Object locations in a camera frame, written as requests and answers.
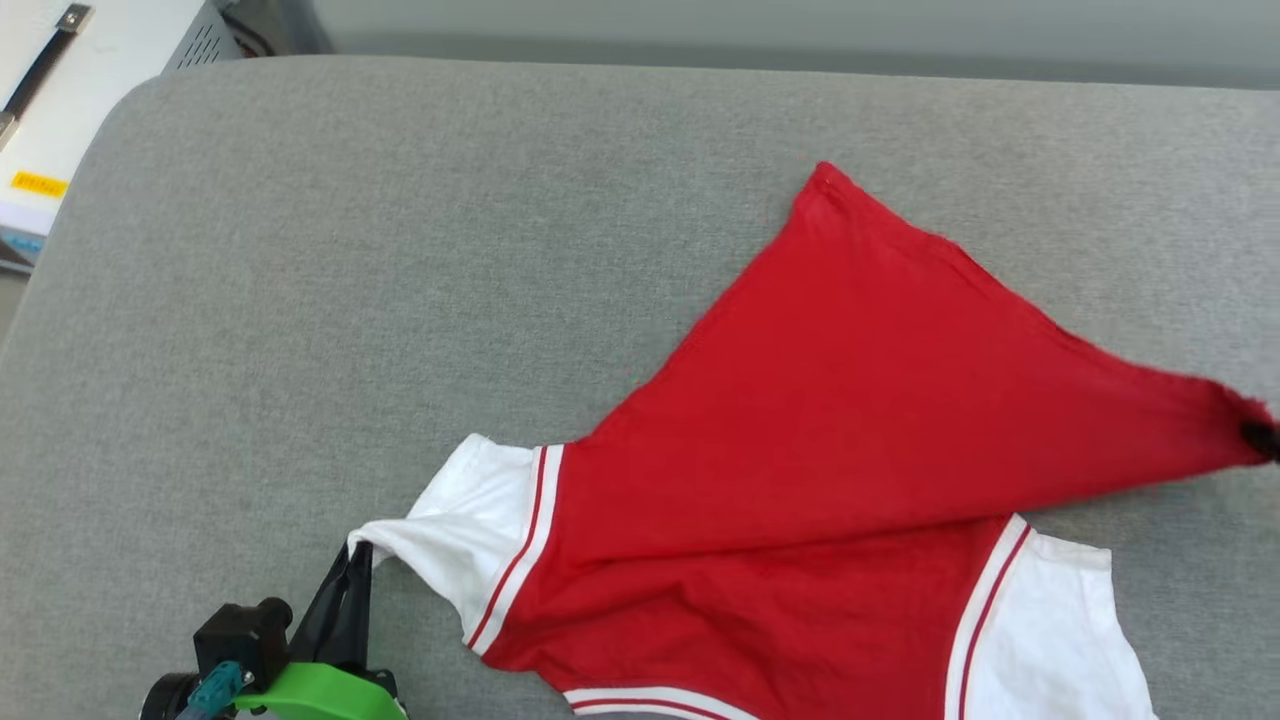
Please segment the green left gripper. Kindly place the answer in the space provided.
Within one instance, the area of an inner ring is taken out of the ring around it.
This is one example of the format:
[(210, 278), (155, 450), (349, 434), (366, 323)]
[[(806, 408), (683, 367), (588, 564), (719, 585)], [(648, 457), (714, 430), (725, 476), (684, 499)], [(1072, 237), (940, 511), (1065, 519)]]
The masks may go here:
[(276, 720), (410, 720), (384, 687), (343, 670), (367, 670), (372, 544), (343, 544), (291, 639), (294, 662), (236, 710)]

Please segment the red and white jersey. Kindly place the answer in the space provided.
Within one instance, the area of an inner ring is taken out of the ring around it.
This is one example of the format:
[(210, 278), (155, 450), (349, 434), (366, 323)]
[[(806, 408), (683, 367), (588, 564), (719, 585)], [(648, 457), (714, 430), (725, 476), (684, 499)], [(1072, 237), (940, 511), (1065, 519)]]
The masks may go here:
[(573, 714), (1156, 720), (1107, 550), (1024, 512), (1258, 465), (1217, 382), (1056, 325), (820, 164), (580, 439), (467, 437), (349, 534)]

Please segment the grey fabric sofa seat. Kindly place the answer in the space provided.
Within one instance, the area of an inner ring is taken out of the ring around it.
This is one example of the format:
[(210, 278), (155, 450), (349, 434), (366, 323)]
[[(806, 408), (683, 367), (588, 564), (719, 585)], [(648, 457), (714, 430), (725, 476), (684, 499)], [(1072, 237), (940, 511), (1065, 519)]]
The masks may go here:
[(1280, 91), (375, 56), (110, 111), (0, 342), (0, 720), (134, 720), (467, 433), (589, 430), (832, 161), (1280, 411)]

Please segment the white metal appliance box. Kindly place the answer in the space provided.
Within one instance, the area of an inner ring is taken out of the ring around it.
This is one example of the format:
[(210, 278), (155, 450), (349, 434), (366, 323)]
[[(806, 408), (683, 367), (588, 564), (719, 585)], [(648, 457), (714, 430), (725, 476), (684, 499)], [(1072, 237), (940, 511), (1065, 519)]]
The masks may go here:
[(63, 199), (10, 187), (67, 181), (138, 85), (244, 55), (215, 0), (0, 0), (0, 272), (28, 275)]

